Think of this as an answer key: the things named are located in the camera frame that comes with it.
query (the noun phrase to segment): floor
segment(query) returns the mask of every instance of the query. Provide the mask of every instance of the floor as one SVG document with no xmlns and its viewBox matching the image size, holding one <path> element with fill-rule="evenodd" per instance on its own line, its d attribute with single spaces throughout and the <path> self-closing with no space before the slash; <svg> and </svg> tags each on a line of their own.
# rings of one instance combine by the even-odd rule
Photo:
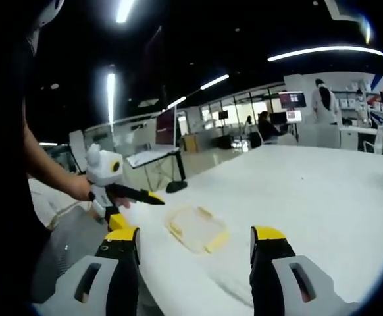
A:
<svg viewBox="0 0 383 316">
<path fill-rule="evenodd" d="M 213 148 L 201 153 L 182 151 L 186 178 L 191 178 L 241 154 L 243 151 L 240 148 L 230 150 Z M 125 163 L 124 175 L 133 187 L 150 191 L 164 190 L 172 179 L 180 179 L 175 157 L 167 157 L 136 169 Z"/>
</svg>

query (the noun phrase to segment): ceiling light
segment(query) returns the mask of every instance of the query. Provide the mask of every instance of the ceiling light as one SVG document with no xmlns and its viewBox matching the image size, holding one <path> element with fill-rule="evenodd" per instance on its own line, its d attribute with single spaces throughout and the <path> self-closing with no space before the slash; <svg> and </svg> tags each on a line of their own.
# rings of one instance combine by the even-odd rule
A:
<svg viewBox="0 0 383 316">
<path fill-rule="evenodd" d="M 297 56 L 297 55 L 303 55 L 303 54 L 318 53 L 320 51 L 363 51 L 365 53 L 372 53 L 372 54 L 383 56 L 383 53 L 381 51 L 377 51 L 375 49 L 366 48 L 366 47 L 326 46 L 326 47 L 302 49 L 300 51 L 292 51 L 291 53 L 286 53 L 286 54 L 281 54 L 278 56 L 269 57 L 268 61 L 277 61 L 278 59 L 283 59 L 283 58 Z"/>
<path fill-rule="evenodd" d="M 108 121 L 114 122 L 114 94 L 115 94 L 115 74 L 108 74 L 107 77 L 107 97 L 108 97 Z"/>
<path fill-rule="evenodd" d="M 39 143 L 39 144 L 45 147 L 55 147 L 58 145 L 58 143 Z"/>
<path fill-rule="evenodd" d="M 215 79 L 215 80 L 212 80 L 211 82 L 208 82 L 207 84 L 204 84 L 204 85 L 201 86 L 200 88 L 201 88 L 202 90 L 207 89 L 207 88 L 209 88 L 210 86 L 213 86 L 214 84 L 217 84 L 218 82 L 221 82 L 221 81 L 223 81 L 223 80 L 225 80 L 225 79 L 228 79 L 229 77 L 230 77 L 229 75 L 225 74 L 225 75 L 222 76 L 222 77 L 219 77 L 219 78 L 217 78 L 217 79 Z"/>
<path fill-rule="evenodd" d="M 181 97 L 180 99 L 178 99 L 177 101 L 174 101 L 172 102 L 168 107 L 166 107 L 167 109 L 171 109 L 172 107 L 175 107 L 177 104 L 180 104 L 181 102 L 183 102 L 184 100 L 186 99 L 186 97 Z"/>
<path fill-rule="evenodd" d="M 132 9 L 134 0 L 120 0 L 120 6 L 118 8 L 117 23 L 125 23 L 127 21 L 128 14 Z"/>
</svg>

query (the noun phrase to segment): desk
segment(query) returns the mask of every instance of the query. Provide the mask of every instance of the desk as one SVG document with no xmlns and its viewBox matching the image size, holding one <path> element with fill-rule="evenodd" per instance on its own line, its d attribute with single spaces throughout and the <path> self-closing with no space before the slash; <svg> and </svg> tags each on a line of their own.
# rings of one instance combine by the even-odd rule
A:
<svg viewBox="0 0 383 316">
<path fill-rule="evenodd" d="M 341 149 L 357 151 L 360 146 L 361 140 L 359 134 L 377 135 L 377 129 L 375 128 L 363 128 L 357 126 L 343 126 L 340 127 L 341 136 Z"/>
<path fill-rule="evenodd" d="M 194 176 L 164 206 L 124 210 L 141 227 L 140 271 L 166 316 L 250 316 L 253 310 L 216 285 L 163 226 L 167 212 L 201 205 L 225 220 L 243 249 L 232 276 L 249 281 L 252 225 L 273 226 L 296 254 L 334 280 L 347 302 L 361 301 L 383 271 L 383 156 L 339 149 L 261 146 Z"/>
</svg>

